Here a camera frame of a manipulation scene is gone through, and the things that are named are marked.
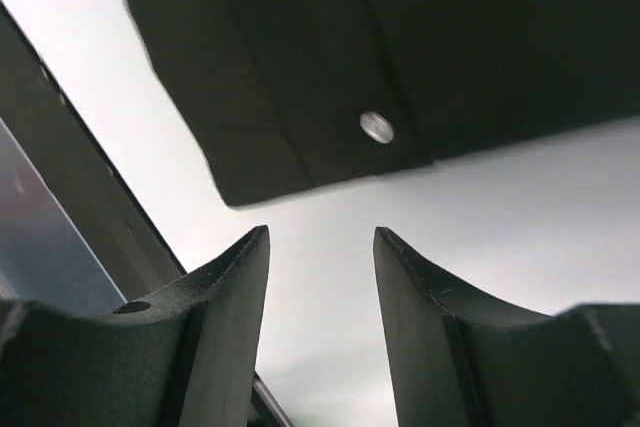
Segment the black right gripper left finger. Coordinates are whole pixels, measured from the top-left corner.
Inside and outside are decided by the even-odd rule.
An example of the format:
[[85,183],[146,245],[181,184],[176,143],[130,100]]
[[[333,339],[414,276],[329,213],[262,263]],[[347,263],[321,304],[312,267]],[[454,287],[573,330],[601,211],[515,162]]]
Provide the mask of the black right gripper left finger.
[[105,316],[1,305],[5,426],[243,426],[269,272],[264,226]]

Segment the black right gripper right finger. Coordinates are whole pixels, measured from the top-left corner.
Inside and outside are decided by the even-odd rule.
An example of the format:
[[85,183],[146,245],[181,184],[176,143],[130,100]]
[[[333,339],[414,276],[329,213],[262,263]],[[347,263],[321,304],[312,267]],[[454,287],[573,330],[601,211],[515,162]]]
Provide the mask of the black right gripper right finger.
[[496,298],[392,230],[374,266],[402,426],[635,426],[639,308],[548,316]]

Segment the black long sleeve shirt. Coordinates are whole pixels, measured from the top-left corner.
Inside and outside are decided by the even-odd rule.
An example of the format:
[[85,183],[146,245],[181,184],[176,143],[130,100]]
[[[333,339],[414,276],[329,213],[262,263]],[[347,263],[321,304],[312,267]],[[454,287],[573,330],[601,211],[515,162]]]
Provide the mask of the black long sleeve shirt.
[[639,0],[125,0],[244,207],[639,113]]

